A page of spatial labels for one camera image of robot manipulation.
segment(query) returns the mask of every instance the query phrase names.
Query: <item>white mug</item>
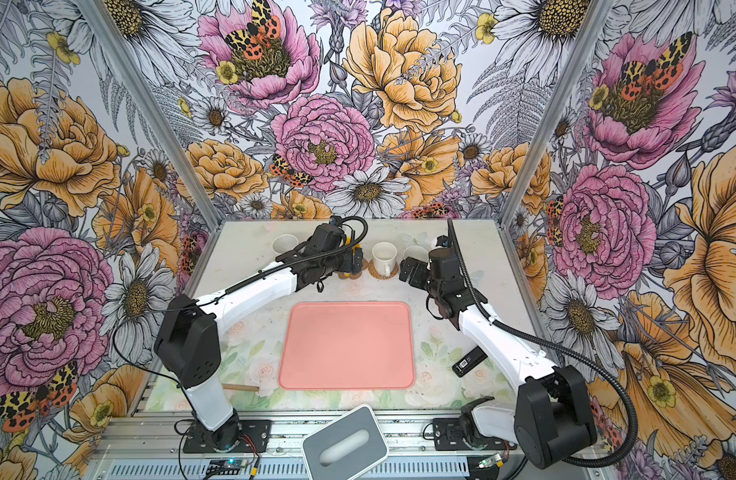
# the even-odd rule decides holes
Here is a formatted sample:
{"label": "white mug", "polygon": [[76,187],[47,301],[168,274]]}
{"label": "white mug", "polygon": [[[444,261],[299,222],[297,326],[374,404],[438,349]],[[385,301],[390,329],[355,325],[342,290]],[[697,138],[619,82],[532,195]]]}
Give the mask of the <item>white mug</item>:
{"label": "white mug", "polygon": [[373,268],[376,269],[376,273],[382,276],[392,275],[392,270],[395,269],[397,248],[390,242],[379,242],[373,246],[371,253],[373,254]]}
{"label": "white mug", "polygon": [[418,245],[411,245],[402,252],[402,259],[405,260],[408,257],[415,258],[424,263],[430,261],[430,253],[426,251],[426,248]]}

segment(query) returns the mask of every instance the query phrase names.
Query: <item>table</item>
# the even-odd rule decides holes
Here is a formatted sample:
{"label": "table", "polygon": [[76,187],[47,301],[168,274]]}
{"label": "table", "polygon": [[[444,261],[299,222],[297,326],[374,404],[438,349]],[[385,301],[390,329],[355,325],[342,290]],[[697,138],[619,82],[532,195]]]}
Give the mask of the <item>table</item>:
{"label": "table", "polygon": [[[282,234],[295,235],[299,242],[312,235],[322,220],[236,221],[224,225],[204,268],[195,296],[212,293],[248,277],[276,256],[272,241]],[[444,220],[368,220],[369,231],[361,243],[365,258],[371,248],[389,241],[402,255],[405,248],[429,248],[432,239],[447,232]],[[496,308],[502,321],[534,333],[526,306],[509,266],[504,245],[491,220],[454,220],[472,282]],[[367,270],[358,279],[336,275],[325,280],[325,290],[314,286],[288,295],[236,323],[221,339],[222,364],[219,377],[225,383],[259,387],[256,392],[225,391],[239,411],[344,410],[367,403],[378,410],[421,410],[459,408],[471,400],[494,396],[513,402],[504,375],[490,360],[459,379],[451,365],[475,343],[447,320],[435,320],[426,311],[426,295],[402,283],[397,276],[378,280]],[[277,385],[277,368],[285,341],[290,308],[298,302],[315,301],[401,301],[411,308],[416,383],[408,390],[376,391],[286,391]],[[145,411],[189,410],[175,384],[158,378]]]}

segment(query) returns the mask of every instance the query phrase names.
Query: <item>floral wallpaper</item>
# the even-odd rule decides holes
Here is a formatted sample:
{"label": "floral wallpaper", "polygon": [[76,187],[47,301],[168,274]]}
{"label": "floral wallpaper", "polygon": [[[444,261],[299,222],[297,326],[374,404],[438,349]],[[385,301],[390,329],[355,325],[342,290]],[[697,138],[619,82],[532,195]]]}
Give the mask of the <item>floral wallpaper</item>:
{"label": "floral wallpaper", "polygon": [[115,75],[73,4],[0,0],[0,478],[85,474],[208,240]]}
{"label": "floral wallpaper", "polygon": [[[507,227],[550,338],[634,402],[618,476],[735,480],[736,0],[622,1],[613,18]],[[620,446],[619,398],[568,361]]]}

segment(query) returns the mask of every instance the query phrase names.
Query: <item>yellow flower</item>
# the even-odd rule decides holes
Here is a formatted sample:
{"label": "yellow flower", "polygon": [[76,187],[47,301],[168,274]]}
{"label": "yellow flower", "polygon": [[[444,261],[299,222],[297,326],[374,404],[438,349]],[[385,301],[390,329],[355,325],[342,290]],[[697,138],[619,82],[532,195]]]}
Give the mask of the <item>yellow flower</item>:
{"label": "yellow flower", "polygon": [[546,241],[543,236],[525,234],[517,239],[517,255],[522,264],[522,271],[528,278],[533,298],[537,302],[544,296],[547,287],[547,255]]}
{"label": "yellow flower", "polygon": [[498,20],[496,15],[492,13],[482,13],[477,19],[477,30],[475,30],[475,36],[478,40],[482,40],[484,44],[490,44],[493,42],[493,27],[496,26]]}
{"label": "yellow flower", "polygon": [[96,246],[122,254],[131,251],[134,260],[147,244],[160,247],[160,259],[172,271],[178,268],[176,210],[168,198],[155,188],[152,177],[138,168],[135,180],[128,181],[124,194],[113,192],[103,197],[99,212],[93,217]]}
{"label": "yellow flower", "polygon": [[410,72],[421,56],[438,45],[437,34],[419,30],[416,20],[402,10],[392,14],[385,8],[381,25],[378,33],[365,23],[353,30],[344,68],[360,81],[356,91],[379,95],[385,127],[429,133],[456,110],[461,65],[451,56],[422,72]]}
{"label": "yellow flower", "polygon": [[685,264],[664,271],[664,285],[689,314],[704,358],[736,375],[736,146],[694,168],[693,208],[677,208],[698,235]]}
{"label": "yellow flower", "polygon": [[80,98],[59,91],[62,108],[43,162],[35,97],[44,93],[25,78],[0,82],[0,193],[8,194],[0,208],[20,204],[35,189],[64,200],[71,216],[83,216],[100,195],[120,187],[117,145]]}
{"label": "yellow flower", "polygon": [[80,55],[69,49],[67,38],[64,35],[60,35],[56,32],[49,32],[46,35],[48,44],[51,45],[56,51],[56,56],[59,60],[64,63],[74,63],[75,65],[80,64]]}
{"label": "yellow flower", "polygon": [[69,409],[78,424],[64,432],[64,438],[80,443],[104,432],[113,417],[126,416],[146,372],[130,365],[107,371],[93,390]]}
{"label": "yellow flower", "polygon": [[648,387],[648,398],[661,408],[673,408],[676,405],[674,396],[674,385],[669,380],[660,376],[651,377],[651,385]]}
{"label": "yellow flower", "polygon": [[[647,442],[657,432],[656,452],[674,456],[695,436],[706,436],[709,448],[699,466],[712,465],[723,455],[720,442],[736,436],[736,411],[709,391],[718,387],[704,365],[690,361],[696,342],[688,324],[657,293],[629,292],[622,300],[623,338],[614,343],[624,359],[618,380],[637,410],[638,438]],[[722,379],[719,386],[732,388]],[[613,387],[597,378],[588,388],[613,424],[625,428],[624,404]]]}
{"label": "yellow flower", "polygon": [[600,110],[602,108],[603,101],[608,98],[608,93],[610,93],[610,91],[606,84],[600,85],[592,92],[592,96],[589,99],[589,106],[592,110]]}
{"label": "yellow flower", "polygon": [[[509,192],[515,183],[515,178],[526,161],[528,143],[520,144],[515,148],[506,147],[501,151],[494,151],[486,155],[483,161],[487,168],[481,168],[472,172],[472,193],[475,195],[488,194],[496,197],[501,192]],[[531,215],[538,215],[544,207],[544,200],[549,196],[549,168],[552,159],[549,152],[545,151],[542,161],[536,172],[531,177],[531,183],[522,199]]]}
{"label": "yellow flower", "polygon": [[219,62],[219,66],[216,67],[216,75],[219,76],[221,83],[227,85],[236,84],[240,80],[232,62]]}
{"label": "yellow flower", "polygon": [[181,109],[181,112],[182,113],[184,113],[188,117],[192,118],[192,108],[189,106],[189,103],[187,103],[187,99],[186,98],[179,97],[178,106]]}
{"label": "yellow flower", "polygon": [[391,163],[400,164],[396,178],[410,179],[410,190],[404,192],[406,208],[427,205],[456,179],[456,166],[464,165],[457,136],[441,139],[430,135],[426,140],[415,131],[402,131],[384,137],[376,150]]}
{"label": "yellow flower", "polygon": [[[248,194],[261,192],[269,187],[261,162],[229,142],[222,144],[208,139],[190,144],[187,147],[187,159],[210,198],[219,192],[240,201]],[[176,187],[182,196],[189,195],[181,178]]]}
{"label": "yellow flower", "polygon": [[291,218],[296,216],[305,220],[326,219],[330,218],[330,208],[317,197],[303,195],[298,190],[292,190],[290,194],[283,195],[280,198],[283,202],[281,208],[278,205],[272,206],[272,219]]}
{"label": "yellow flower", "polygon": [[0,480],[35,480],[37,454],[25,452],[21,447],[11,448],[5,457],[0,449]]}

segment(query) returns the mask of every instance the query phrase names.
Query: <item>woven coaster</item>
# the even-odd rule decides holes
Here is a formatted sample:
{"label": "woven coaster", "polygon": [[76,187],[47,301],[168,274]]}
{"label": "woven coaster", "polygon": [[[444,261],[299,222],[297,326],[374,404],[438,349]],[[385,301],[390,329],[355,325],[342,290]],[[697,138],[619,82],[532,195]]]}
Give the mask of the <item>woven coaster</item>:
{"label": "woven coaster", "polygon": [[379,274],[379,272],[376,271],[376,268],[373,266],[373,262],[368,263],[368,273],[371,274],[373,278],[377,278],[379,280],[389,280],[394,275],[397,275],[397,272],[400,271],[400,265],[395,264],[395,269],[392,270],[392,273],[389,276],[384,276]]}

